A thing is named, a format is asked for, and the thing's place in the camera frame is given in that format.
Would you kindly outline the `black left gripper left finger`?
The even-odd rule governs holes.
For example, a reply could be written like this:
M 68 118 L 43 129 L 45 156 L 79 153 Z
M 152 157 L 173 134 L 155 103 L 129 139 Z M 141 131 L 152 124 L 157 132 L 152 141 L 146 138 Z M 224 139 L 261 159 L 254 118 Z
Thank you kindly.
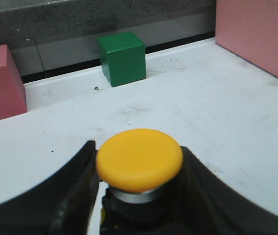
M 0 235 L 85 235 L 99 177 L 95 141 L 25 193 L 0 204 Z

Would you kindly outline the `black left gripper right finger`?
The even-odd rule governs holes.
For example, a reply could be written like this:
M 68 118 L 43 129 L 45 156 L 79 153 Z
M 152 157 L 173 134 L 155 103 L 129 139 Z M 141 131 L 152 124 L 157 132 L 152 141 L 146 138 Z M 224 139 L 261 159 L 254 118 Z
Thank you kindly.
M 171 220 L 157 235 L 278 235 L 278 216 L 223 183 L 186 147 Z

